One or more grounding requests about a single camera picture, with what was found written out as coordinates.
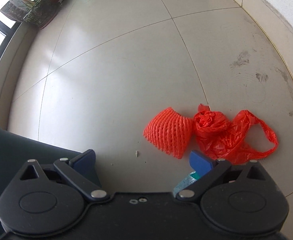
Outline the red plastic bag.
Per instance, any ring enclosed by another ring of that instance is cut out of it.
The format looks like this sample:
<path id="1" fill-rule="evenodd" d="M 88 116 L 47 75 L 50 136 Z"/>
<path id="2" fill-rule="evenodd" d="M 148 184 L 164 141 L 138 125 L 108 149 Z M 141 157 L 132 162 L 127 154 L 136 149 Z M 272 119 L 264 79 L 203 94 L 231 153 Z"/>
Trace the red plastic bag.
<path id="1" fill-rule="evenodd" d="M 222 158 L 239 165 L 264 159 L 279 145 L 275 132 L 248 110 L 239 111 L 230 121 L 222 112 L 211 111 L 209 106 L 200 104 L 193 120 L 196 143 L 211 159 Z M 245 142 L 249 129 L 255 125 L 261 126 L 265 138 L 273 144 L 271 149 L 261 152 Z"/>

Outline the orange foam fruit net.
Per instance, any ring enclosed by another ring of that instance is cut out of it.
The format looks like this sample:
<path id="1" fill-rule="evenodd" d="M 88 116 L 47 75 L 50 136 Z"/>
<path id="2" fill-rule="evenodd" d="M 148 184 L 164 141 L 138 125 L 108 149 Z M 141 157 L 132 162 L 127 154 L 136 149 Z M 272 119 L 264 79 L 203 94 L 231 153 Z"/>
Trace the orange foam fruit net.
<path id="1" fill-rule="evenodd" d="M 182 159 L 193 136 L 193 119 L 168 107 L 146 125 L 143 136 L 158 150 Z"/>

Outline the dark teal trash bin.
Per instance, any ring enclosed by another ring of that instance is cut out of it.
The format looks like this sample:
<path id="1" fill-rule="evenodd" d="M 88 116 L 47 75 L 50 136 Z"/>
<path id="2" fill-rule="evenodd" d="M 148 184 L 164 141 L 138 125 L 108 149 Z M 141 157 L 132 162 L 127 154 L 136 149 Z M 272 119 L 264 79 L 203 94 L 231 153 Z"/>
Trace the dark teal trash bin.
<path id="1" fill-rule="evenodd" d="M 79 220 L 85 197 L 53 166 L 79 154 L 0 129 L 0 237 L 54 238 Z"/>

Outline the dark ceramic plant pot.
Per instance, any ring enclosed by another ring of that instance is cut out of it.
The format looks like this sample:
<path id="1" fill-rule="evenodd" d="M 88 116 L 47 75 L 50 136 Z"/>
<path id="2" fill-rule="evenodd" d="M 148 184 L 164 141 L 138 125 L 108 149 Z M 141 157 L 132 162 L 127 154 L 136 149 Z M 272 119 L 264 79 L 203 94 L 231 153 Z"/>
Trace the dark ceramic plant pot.
<path id="1" fill-rule="evenodd" d="M 55 18 L 58 9 L 58 3 L 51 0 L 38 0 L 23 18 L 23 21 L 43 29 Z"/>

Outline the cardboard sheet on sill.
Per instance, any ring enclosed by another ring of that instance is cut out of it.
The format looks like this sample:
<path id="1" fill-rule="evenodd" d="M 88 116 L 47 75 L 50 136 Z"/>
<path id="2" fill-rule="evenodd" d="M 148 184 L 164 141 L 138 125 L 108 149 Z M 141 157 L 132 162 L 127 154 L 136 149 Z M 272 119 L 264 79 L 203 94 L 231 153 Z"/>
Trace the cardboard sheet on sill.
<path id="1" fill-rule="evenodd" d="M 9 0 L 0 12 L 7 18 L 15 22 L 23 22 L 24 17 L 34 7 L 33 0 Z"/>

